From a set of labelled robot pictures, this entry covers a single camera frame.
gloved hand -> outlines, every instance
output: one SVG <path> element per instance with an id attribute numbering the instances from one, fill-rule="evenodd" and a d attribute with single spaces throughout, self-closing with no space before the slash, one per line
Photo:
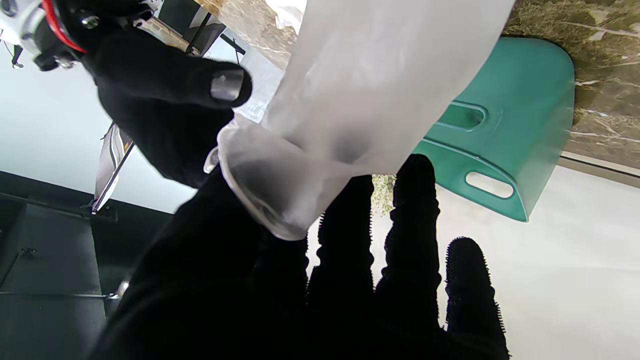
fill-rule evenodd
<path id="1" fill-rule="evenodd" d="M 393 227 L 386 242 L 387 267 L 373 286 L 371 265 L 371 176 L 355 177 L 321 218 L 317 251 L 320 265 L 308 283 L 306 304 L 300 293 L 306 268 L 306 244 L 272 238 L 268 256 L 256 267 L 278 302 L 304 314 L 313 343 L 358 352 L 402 348 L 434 358 L 507 359 L 500 311 L 493 300 L 489 273 L 477 244 L 455 239 L 447 256 L 447 332 L 438 325 L 436 289 L 439 214 L 431 162 L 411 155 L 397 174 Z"/>
<path id="2" fill-rule="evenodd" d="M 218 131 L 251 95 L 249 73 L 186 55 L 136 28 L 92 31 L 82 62 L 103 108 L 164 177 L 201 187 Z"/>
<path id="3" fill-rule="evenodd" d="M 428 159 L 410 156 L 397 175 L 375 290 L 372 191 L 370 176 L 356 177 L 327 209 L 321 264 L 307 286 L 307 242 L 279 240 L 256 223 L 217 167 L 142 257 L 92 359 L 508 359 L 484 257 L 470 239 L 449 246 L 449 327 L 438 325 L 439 210 Z"/>

teal plastic dustpan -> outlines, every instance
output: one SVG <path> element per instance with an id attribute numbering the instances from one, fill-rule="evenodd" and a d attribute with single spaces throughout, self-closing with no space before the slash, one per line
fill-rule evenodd
<path id="1" fill-rule="evenodd" d="M 528 221 L 569 137 L 574 82 L 560 47 L 501 38 L 415 152 L 431 160 L 444 188 Z"/>

white floor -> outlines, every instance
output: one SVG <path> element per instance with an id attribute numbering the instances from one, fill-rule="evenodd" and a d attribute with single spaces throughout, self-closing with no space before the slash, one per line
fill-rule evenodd
<path id="1" fill-rule="evenodd" d="M 453 238 L 480 244 L 514 359 L 640 358 L 640 189 L 557 167 L 526 224 L 442 188 L 438 200 L 440 273 Z M 374 219 L 375 281 L 390 226 Z M 317 224 L 310 234 L 309 270 Z M 444 285 L 438 299 L 443 322 Z"/>

translucent plastic bag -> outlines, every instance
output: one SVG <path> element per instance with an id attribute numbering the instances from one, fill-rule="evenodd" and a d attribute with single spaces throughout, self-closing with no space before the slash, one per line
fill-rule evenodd
<path id="1" fill-rule="evenodd" d="M 491 53 L 514 0 L 310 0 L 260 124 L 218 135 L 225 179 L 275 236 L 305 237 L 349 179 L 398 171 Z"/>
<path id="2" fill-rule="evenodd" d="M 300 34 L 302 17 L 305 14 L 307 0 L 265 0 L 267 5 L 277 14 L 276 26 L 284 29 L 292 26 L 296 34 Z"/>

red wire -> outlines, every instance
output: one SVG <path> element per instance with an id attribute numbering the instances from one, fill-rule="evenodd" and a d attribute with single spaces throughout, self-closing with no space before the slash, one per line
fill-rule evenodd
<path id="1" fill-rule="evenodd" d="M 82 47 L 79 47 L 76 43 L 71 41 L 71 39 L 69 39 L 66 34 L 64 34 L 64 32 L 62 32 L 62 30 L 60 29 L 58 18 L 56 17 L 56 10 L 53 8 L 51 0 L 42 0 L 42 7 L 44 8 L 44 12 L 47 14 L 47 22 L 49 23 L 49 27 L 51 28 L 53 33 L 56 34 L 58 39 L 60 39 L 60 41 L 65 43 L 65 45 L 69 46 L 70 48 L 81 53 L 86 53 L 86 51 Z"/>

